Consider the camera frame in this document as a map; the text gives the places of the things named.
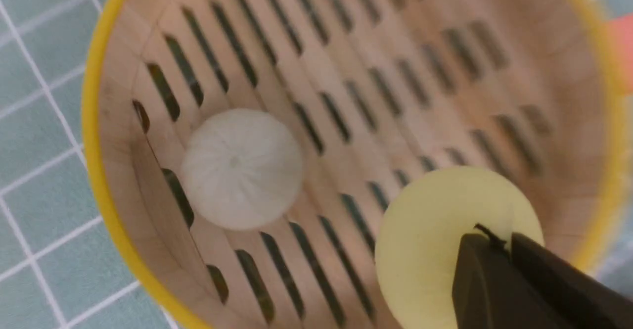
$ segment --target black tongs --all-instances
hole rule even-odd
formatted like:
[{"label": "black tongs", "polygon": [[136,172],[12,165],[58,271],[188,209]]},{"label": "black tongs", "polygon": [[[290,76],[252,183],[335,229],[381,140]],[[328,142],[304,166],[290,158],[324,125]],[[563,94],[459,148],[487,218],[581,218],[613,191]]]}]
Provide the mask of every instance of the black tongs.
[{"label": "black tongs", "polygon": [[633,302],[522,234],[511,251],[484,232],[461,238],[452,301],[459,329],[633,329]]}]

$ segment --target blue tiled surface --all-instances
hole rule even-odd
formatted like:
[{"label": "blue tiled surface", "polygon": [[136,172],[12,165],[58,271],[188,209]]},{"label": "blue tiled surface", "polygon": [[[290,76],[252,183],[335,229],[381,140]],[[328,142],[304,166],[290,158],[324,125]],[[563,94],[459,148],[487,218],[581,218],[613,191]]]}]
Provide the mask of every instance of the blue tiled surface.
[{"label": "blue tiled surface", "polygon": [[97,313],[76,329],[169,329],[151,298],[142,289],[134,290],[112,306]]},{"label": "blue tiled surface", "polygon": [[31,268],[0,282],[0,328],[55,329],[57,326]]},{"label": "blue tiled surface", "polygon": [[[81,144],[81,69],[105,0],[97,0],[97,6],[92,0],[0,2],[9,16],[9,20],[0,16],[0,197],[24,240],[21,245],[16,229],[0,214],[0,329],[58,329],[64,327],[60,320],[76,323],[75,329],[169,328],[160,308],[142,288],[125,293],[99,311],[90,311],[135,281],[102,223],[97,221],[54,247],[59,239],[98,220],[98,214],[81,152],[70,150],[72,144],[60,115],[43,94],[36,71],[7,23],[16,27],[45,83],[54,85],[52,101]],[[609,7],[614,18],[633,12],[633,0],[599,2]],[[64,152],[71,153],[42,168]],[[33,178],[15,183],[26,174]],[[2,193],[8,185],[11,189]],[[604,271],[601,279],[633,295],[633,272],[629,270],[633,268],[633,210],[624,228],[616,245],[616,254],[624,255],[615,256],[622,263]],[[25,262],[23,245],[34,254],[44,282]],[[631,258],[626,258],[627,251]],[[48,298],[45,286],[50,288]],[[54,315],[52,301],[63,318]]]},{"label": "blue tiled surface", "polygon": [[134,281],[103,225],[47,254],[39,263],[68,318],[80,315]]},{"label": "blue tiled surface", "polygon": [[34,252],[98,216],[86,169],[76,155],[4,198]]},{"label": "blue tiled surface", "polygon": [[45,97],[0,121],[0,144],[0,188],[70,148]]}]

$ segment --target bamboo steamer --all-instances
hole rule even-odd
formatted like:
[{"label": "bamboo steamer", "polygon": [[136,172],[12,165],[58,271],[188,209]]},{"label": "bamboo steamer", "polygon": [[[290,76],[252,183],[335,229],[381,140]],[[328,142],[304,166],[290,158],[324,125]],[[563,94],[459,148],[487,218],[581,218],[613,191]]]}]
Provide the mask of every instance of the bamboo steamer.
[{"label": "bamboo steamer", "polygon": [[[624,196],[622,90],[587,0],[109,0],[84,139],[114,242],[185,327],[394,329],[375,236],[432,169],[506,176],[547,246],[592,269]],[[188,137],[229,108],[271,113],[303,152],[296,203],[253,232],[179,185]]]}]

